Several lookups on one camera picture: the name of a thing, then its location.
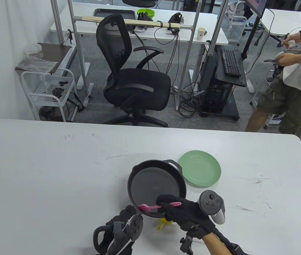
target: pink brush handle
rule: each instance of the pink brush handle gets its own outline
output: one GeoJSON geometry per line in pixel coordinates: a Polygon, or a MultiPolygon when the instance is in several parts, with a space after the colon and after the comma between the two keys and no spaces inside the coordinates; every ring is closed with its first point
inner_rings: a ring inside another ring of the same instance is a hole
{"type": "MultiPolygon", "coordinates": [[[[172,203],[170,203],[170,205],[171,205],[171,206],[174,206],[174,207],[180,206],[180,205],[181,205],[181,202],[172,202],[172,203]]],[[[154,210],[154,209],[159,209],[159,208],[161,208],[160,205],[154,205],[154,206],[149,206],[149,207],[148,207],[149,210],[154,210]]]]}

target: white mug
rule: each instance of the white mug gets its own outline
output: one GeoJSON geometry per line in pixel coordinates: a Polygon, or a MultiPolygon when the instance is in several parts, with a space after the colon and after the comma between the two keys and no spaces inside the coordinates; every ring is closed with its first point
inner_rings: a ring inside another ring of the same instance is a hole
{"type": "Polygon", "coordinates": [[[198,28],[197,39],[201,40],[206,34],[207,34],[206,29],[204,29],[204,28],[198,28]]]}

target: chair seat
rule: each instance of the chair seat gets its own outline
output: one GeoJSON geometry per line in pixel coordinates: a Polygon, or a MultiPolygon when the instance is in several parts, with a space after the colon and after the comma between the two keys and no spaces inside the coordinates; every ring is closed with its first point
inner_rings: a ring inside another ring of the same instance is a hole
{"type": "MultiPolygon", "coordinates": [[[[136,83],[154,89],[152,93],[145,92],[137,96],[136,102],[132,105],[133,108],[161,111],[166,107],[171,92],[171,78],[167,74],[145,69],[126,68],[119,71],[118,78],[117,85],[120,86],[136,83]]],[[[130,88],[125,90],[107,89],[104,92],[104,97],[109,103],[121,106],[128,97],[138,91],[140,90],[130,88]]]]}
{"type": "Polygon", "coordinates": [[[156,5],[156,0],[122,0],[123,3],[131,6],[149,8],[156,5]]]}

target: human hand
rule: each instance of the human hand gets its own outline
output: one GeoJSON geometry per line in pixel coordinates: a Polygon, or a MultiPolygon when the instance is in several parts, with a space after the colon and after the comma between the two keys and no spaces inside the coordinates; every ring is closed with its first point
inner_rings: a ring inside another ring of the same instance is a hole
{"type": "Polygon", "coordinates": [[[282,41],[282,43],[286,46],[286,47],[290,47],[290,43],[288,41],[294,40],[296,44],[299,44],[301,42],[300,39],[300,33],[295,33],[293,35],[288,36],[285,40],[282,41]]]}
{"type": "Polygon", "coordinates": [[[297,56],[292,53],[284,53],[279,56],[277,56],[276,59],[278,59],[277,64],[279,66],[291,66],[293,64],[297,63],[297,56]]]}
{"type": "Polygon", "coordinates": [[[158,211],[165,212],[167,221],[173,220],[191,237],[201,239],[212,233],[215,228],[215,224],[210,217],[201,211],[199,204],[196,202],[173,195],[160,195],[156,200],[156,204],[162,206],[158,211]],[[169,204],[172,202],[181,202],[181,205],[174,207],[169,204]]]}

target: black frying pan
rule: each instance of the black frying pan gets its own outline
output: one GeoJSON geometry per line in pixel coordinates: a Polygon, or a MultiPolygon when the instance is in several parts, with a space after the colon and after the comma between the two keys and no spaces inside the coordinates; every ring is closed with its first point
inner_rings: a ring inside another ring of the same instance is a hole
{"type": "MultiPolygon", "coordinates": [[[[133,167],[128,178],[128,195],[137,211],[141,204],[156,205],[157,197],[162,194],[186,198],[186,183],[178,163],[171,159],[147,160],[133,167]]],[[[164,213],[157,210],[143,214],[153,218],[164,217],[164,213]]]]}

